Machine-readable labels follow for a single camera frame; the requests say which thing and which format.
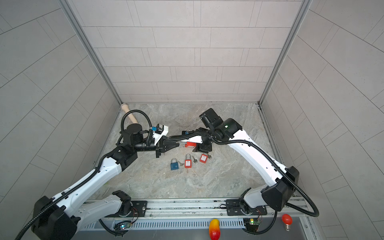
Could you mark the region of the red padlock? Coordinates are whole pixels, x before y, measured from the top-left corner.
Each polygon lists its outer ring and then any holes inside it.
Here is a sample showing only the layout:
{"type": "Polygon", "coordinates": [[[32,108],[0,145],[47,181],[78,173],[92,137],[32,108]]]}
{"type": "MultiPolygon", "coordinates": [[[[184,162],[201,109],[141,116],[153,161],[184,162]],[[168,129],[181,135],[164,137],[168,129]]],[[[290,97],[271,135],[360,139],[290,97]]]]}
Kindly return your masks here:
{"type": "Polygon", "coordinates": [[[208,159],[208,156],[205,154],[202,154],[200,157],[200,162],[205,164],[207,162],[207,159],[208,159]]]}
{"type": "Polygon", "coordinates": [[[186,159],[185,159],[185,169],[190,169],[192,167],[192,156],[191,154],[186,154],[186,159]]]}
{"type": "Polygon", "coordinates": [[[197,143],[193,142],[179,142],[179,144],[182,148],[195,148],[197,146],[197,143]]]}

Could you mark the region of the blue padlock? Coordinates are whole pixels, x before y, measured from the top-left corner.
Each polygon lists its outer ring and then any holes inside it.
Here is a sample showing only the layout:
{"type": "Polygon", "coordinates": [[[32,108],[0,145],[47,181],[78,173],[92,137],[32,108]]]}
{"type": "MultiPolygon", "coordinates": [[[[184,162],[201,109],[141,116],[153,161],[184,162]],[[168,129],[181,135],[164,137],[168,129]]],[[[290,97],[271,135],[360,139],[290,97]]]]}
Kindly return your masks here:
{"type": "Polygon", "coordinates": [[[175,171],[179,169],[179,162],[176,158],[171,159],[170,167],[171,167],[171,171],[175,171]]]}

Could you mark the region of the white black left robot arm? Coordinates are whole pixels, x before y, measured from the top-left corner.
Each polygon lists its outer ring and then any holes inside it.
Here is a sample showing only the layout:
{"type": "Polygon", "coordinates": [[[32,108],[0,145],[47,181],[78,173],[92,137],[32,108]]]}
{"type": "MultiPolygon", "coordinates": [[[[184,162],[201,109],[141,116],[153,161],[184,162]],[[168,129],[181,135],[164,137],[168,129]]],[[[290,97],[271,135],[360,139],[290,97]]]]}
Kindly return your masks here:
{"type": "Polygon", "coordinates": [[[131,197],[123,191],[115,191],[86,208],[82,205],[102,185],[127,169],[138,158],[138,152],[154,151],[159,157],[178,147],[179,138],[168,138],[167,133],[166,126],[154,127],[141,110],[125,113],[116,147],[103,155],[97,166],[75,184],[52,198],[40,198],[35,203],[33,218],[16,239],[20,240],[32,230],[41,240],[70,240],[83,227],[105,216],[129,214],[131,197]]]}

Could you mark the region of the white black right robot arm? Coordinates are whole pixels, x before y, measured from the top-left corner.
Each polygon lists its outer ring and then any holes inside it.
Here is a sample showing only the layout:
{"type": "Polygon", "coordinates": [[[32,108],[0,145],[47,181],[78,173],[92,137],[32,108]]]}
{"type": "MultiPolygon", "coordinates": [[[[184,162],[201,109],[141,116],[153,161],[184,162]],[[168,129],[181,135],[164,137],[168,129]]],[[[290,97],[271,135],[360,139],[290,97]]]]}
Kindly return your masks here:
{"type": "Polygon", "coordinates": [[[234,119],[222,120],[212,109],[200,115],[205,125],[203,130],[195,130],[188,134],[171,136],[173,142],[202,137],[204,143],[227,145],[245,158],[264,179],[266,186],[249,188],[239,198],[238,209],[245,215],[252,215],[258,207],[269,206],[273,209],[273,220],[285,206],[311,217],[320,215],[319,209],[311,198],[298,186],[300,173],[295,167],[287,168],[261,149],[234,119]],[[298,192],[310,205],[312,211],[290,204],[291,196],[298,192]]]}

